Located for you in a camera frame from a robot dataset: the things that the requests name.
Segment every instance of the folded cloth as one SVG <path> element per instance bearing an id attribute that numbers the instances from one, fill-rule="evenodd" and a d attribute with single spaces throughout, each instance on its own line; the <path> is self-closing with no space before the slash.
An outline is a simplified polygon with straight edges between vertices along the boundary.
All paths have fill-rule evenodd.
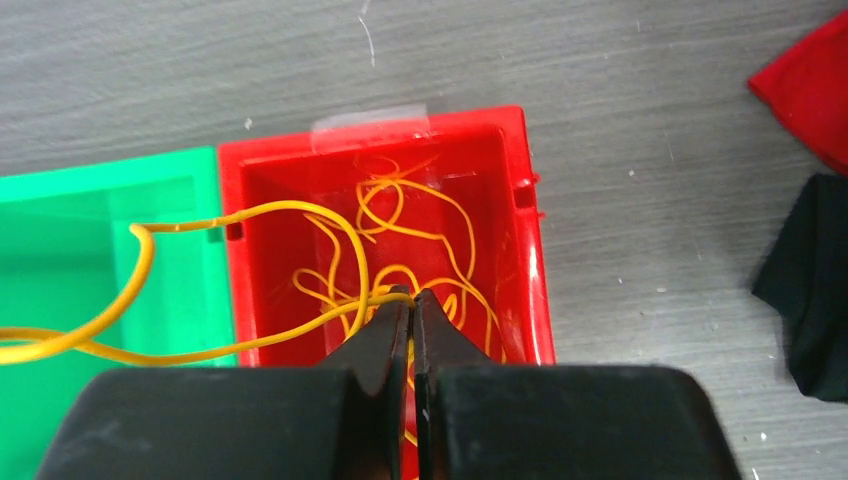
<path id="1" fill-rule="evenodd" d="M 848 10 L 748 80 L 775 117 L 848 175 Z"/>
<path id="2" fill-rule="evenodd" d="M 807 181 L 753 293 L 783 317 L 801 393 L 848 400 L 848 179 Z"/>

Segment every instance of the red plastic container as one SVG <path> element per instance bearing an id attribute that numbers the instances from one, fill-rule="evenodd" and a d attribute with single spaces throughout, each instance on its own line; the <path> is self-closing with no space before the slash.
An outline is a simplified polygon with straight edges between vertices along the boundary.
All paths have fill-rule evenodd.
<path id="1" fill-rule="evenodd" d="M 477 248 L 470 280 L 500 325 L 491 338 L 492 356 L 501 360 L 505 353 L 509 363 L 555 362 L 536 203 L 539 176 L 531 169 L 520 107 L 437 115 L 423 123 L 391 121 L 230 143 L 221 145 L 218 154 L 227 213 L 292 199 L 329 207 L 352 222 L 359 208 L 358 182 L 393 170 L 414 170 L 405 178 L 453 198 L 470 216 Z M 430 194 L 403 192 L 405 208 L 398 224 L 446 235 L 458 264 L 468 265 L 469 235 L 459 211 Z M 396 203 L 397 193 L 389 189 L 377 194 L 369 206 L 387 218 Z M 336 286 L 356 294 L 353 249 L 343 234 L 339 240 L 342 257 Z M 379 234 L 376 245 L 364 244 L 371 278 L 395 263 L 407 265 L 422 283 L 454 276 L 439 241 L 385 232 Z M 301 212 L 273 212 L 232 226 L 227 246 L 240 341 L 290 329 L 321 313 L 320 301 L 294 287 L 292 273 L 298 268 L 327 272 L 333 245 Z M 392 275 L 396 276 L 387 280 L 408 283 L 403 275 Z M 312 289 L 320 287 L 312 277 L 302 280 Z M 434 291 L 442 302 L 454 292 L 447 286 Z M 485 331 L 484 308 L 469 301 L 462 332 L 482 349 Z M 292 341 L 247 352 L 240 362 L 312 365 L 343 338 L 341 323 L 334 320 Z M 407 392 L 407 428 L 415 434 L 413 397 Z M 404 478 L 415 476 L 416 458 L 415 448 L 406 442 Z"/>

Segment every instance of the red cloth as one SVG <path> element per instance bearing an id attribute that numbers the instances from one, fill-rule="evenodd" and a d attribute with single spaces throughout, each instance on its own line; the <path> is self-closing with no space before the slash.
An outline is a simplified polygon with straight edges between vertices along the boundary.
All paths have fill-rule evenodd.
<path id="1" fill-rule="evenodd" d="M 848 10 L 748 80 L 775 117 L 848 175 Z"/>

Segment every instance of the green bin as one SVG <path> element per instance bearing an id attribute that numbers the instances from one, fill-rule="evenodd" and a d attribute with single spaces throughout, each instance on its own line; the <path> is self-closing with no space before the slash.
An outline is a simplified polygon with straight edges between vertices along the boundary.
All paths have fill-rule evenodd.
<path id="1" fill-rule="evenodd" d="M 0 178 L 0 326 L 68 331 L 87 322 L 135 265 L 130 223 L 220 214 L 212 147 Z M 149 354 L 232 343 L 221 232 L 159 234 L 156 246 L 141 295 L 97 340 Z M 236 358 L 207 365 L 235 366 Z M 77 394 L 117 366 L 75 351 L 0 366 L 0 479 L 33 478 Z"/>

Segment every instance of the wood grain surface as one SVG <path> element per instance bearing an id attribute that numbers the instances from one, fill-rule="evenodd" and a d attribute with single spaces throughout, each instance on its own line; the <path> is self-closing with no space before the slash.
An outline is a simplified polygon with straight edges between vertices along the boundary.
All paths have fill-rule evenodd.
<path id="1" fill-rule="evenodd" d="M 0 0 L 0 175 L 399 104 L 520 104 L 560 361 L 684 368 L 746 476 L 843 479 L 848 409 L 797 392 L 778 317 L 748 294 L 821 167 L 744 82 L 846 7 Z"/>

